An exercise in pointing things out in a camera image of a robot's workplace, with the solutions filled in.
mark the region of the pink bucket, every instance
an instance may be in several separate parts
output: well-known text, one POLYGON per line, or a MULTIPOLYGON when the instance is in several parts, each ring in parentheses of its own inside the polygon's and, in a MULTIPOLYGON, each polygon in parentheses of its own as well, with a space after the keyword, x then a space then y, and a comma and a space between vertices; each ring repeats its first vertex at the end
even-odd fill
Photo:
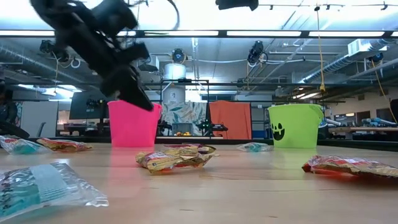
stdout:
POLYGON ((162 106, 146 111, 123 100, 108 103, 113 147, 153 147, 162 106))

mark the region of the candy bag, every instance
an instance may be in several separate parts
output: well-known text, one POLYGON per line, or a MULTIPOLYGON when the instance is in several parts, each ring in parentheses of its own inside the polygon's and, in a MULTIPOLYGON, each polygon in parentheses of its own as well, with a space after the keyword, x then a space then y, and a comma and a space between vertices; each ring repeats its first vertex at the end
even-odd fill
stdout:
POLYGON ((86 143, 70 140, 50 140, 47 138, 41 138, 37 140, 37 142, 53 151, 59 152, 81 152, 93 148, 93 146, 86 143))
POLYGON ((349 173, 366 177, 398 177, 398 169, 377 161, 343 156, 315 155, 306 162, 304 172, 320 174, 349 173))
POLYGON ((52 205, 108 206, 104 194, 58 162, 1 174, 0 194, 0 222, 52 205))
POLYGON ((50 149, 25 139, 6 138, 0 136, 0 145, 10 154, 45 154, 51 153, 50 149))
POLYGON ((136 162, 149 172, 170 170, 174 167, 203 167, 213 156, 212 153, 200 153, 200 147, 176 147, 152 153, 140 152, 136 155, 136 162))
POLYGON ((239 145, 237 149, 245 152, 268 152, 272 150, 272 148, 268 144, 258 142, 249 142, 246 144, 242 144, 239 145))
POLYGON ((168 145, 167 148, 184 148, 184 149, 196 149, 201 154, 213 153, 216 148, 213 146, 207 146, 204 144, 181 144, 181 145, 168 145))

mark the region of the white cylinder tank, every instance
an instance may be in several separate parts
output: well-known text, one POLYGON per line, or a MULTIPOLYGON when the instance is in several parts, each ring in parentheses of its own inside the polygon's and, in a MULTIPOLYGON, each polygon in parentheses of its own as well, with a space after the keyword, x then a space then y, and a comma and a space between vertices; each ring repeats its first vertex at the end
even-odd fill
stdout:
MULTIPOLYGON (((178 80, 185 78, 187 68, 184 65, 170 63, 164 67, 164 79, 178 80)), ((185 86, 169 85, 163 92, 163 102, 165 103, 183 103, 185 102, 185 86)))

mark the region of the red snack bag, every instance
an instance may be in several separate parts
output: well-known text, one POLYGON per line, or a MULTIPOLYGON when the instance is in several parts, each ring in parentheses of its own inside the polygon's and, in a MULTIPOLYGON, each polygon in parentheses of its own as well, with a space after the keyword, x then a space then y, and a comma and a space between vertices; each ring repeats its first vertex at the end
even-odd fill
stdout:
POLYGON ((53 151, 59 152, 81 152, 93 148, 93 146, 87 145, 86 143, 69 140, 50 140, 47 138, 41 138, 37 140, 37 142, 53 151))
POLYGON ((349 173, 357 176, 398 177, 398 169, 377 161, 342 156, 315 155, 303 166, 304 172, 327 174, 349 173))

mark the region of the wooden table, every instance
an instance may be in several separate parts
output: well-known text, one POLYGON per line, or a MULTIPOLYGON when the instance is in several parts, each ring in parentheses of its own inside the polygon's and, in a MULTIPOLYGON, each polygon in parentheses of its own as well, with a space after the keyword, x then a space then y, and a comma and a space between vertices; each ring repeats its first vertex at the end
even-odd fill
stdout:
POLYGON ((4 224, 397 222, 397 187, 338 181, 300 168, 315 153, 366 157, 398 166, 397 153, 322 146, 318 152, 246 153, 234 146, 217 147, 220 157, 212 158, 204 169, 175 169, 168 175, 150 175, 136 165, 136 152, 111 151, 109 144, 95 144, 94 151, 78 154, 1 153, 1 170, 66 162, 107 194, 110 204, 43 208, 4 224))

